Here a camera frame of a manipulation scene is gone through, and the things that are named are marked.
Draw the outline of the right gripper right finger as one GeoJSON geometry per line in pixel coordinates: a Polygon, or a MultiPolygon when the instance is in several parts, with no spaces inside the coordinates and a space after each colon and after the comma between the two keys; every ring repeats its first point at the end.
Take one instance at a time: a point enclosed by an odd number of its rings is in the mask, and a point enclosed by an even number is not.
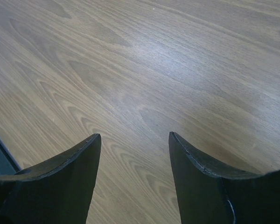
{"type": "Polygon", "coordinates": [[[235,168],[175,132],[168,146],[183,224],[280,224],[280,170],[235,168]]]}

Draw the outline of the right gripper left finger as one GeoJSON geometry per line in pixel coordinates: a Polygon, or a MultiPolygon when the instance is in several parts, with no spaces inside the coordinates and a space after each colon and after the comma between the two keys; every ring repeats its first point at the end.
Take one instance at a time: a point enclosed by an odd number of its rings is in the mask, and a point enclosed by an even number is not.
{"type": "Polygon", "coordinates": [[[0,175],[0,224],[84,224],[96,184],[101,136],[0,175]]]}

